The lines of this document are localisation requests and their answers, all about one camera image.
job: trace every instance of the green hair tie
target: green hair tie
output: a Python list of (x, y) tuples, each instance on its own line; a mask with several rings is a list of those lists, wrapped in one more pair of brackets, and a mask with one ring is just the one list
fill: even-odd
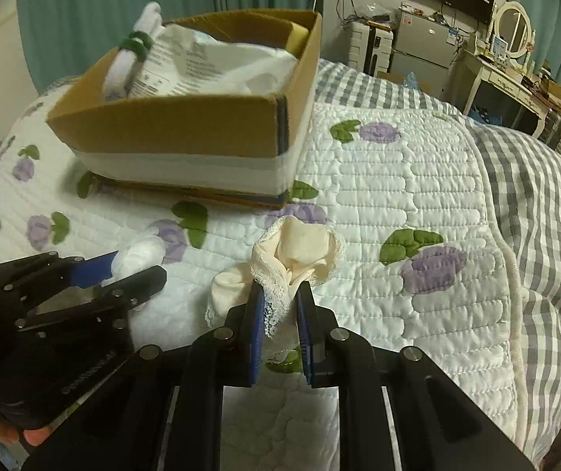
[(137, 55), (137, 60), (140, 62), (145, 62), (148, 57), (148, 50), (146, 47), (141, 42), (138, 42), (138, 40), (131, 39), (130, 37), (124, 39), (119, 45), (119, 51), (122, 49), (132, 51), (135, 55)]
[(131, 32), (131, 34), (128, 35), (128, 38), (139, 39), (141, 42), (143, 42), (143, 45), (146, 47), (148, 51), (150, 51), (150, 48), (154, 45), (154, 41), (152, 40), (152, 37), (150, 37), (148, 34), (140, 30), (135, 30)]

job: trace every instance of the refrigerator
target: refrigerator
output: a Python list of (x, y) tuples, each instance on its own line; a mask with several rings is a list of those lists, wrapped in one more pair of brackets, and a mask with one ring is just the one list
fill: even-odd
[(457, 30), (403, 11), (390, 74), (392, 78), (404, 79), (413, 72), (424, 92), (441, 99), (456, 53)]

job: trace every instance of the wooden drawer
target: wooden drawer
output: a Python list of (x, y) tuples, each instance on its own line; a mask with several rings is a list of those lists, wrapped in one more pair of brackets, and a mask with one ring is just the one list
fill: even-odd
[(514, 99), (517, 99), (518, 94), (522, 92), (522, 90), (515, 83), (508, 81), (507, 79), (505, 79), (505, 77), (498, 73), (495, 73), (494, 71), (490, 73), (490, 78), (488, 81), (497, 88), (514, 97)]
[(546, 106), (544, 106), (541, 102), (538, 102), (536, 97), (534, 97), (533, 95), (529, 95), (524, 90), (520, 90), (520, 93), (518, 94), (518, 100), (536, 114), (546, 113)]

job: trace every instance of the black gripper frame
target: black gripper frame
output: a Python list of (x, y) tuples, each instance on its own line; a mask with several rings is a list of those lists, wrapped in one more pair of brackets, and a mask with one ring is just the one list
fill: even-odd
[(250, 387), (260, 363), (263, 289), (221, 328), (163, 352), (146, 345), (112, 374), (23, 471), (215, 471), (224, 386)]
[(339, 389), (342, 471), (396, 469), (384, 394), (402, 470), (534, 471), (529, 459), (421, 349), (379, 349), (339, 328), (332, 310), (315, 305), (307, 282), (295, 301), (307, 382)]
[(157, 265), (91, 302), (37, 314), (82, 261), (50, 252), (0, 264), (0, 413), (18, 428), (46, 426), (130, 357), (128, 310), (166, 282)]

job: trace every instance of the gray checkered blanket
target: gray checkered blanket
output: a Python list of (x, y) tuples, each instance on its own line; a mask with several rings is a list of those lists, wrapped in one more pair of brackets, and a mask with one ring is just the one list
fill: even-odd
[(525, 454), (539, 464), (561, 428), (561, 156), (512, 129), (481, 125), (419, 91), (320, 60), (316, 99), (361, 108), (428, 108), (458, 119), (481, 151), (496, 218), (518, 259), (528, 420)]

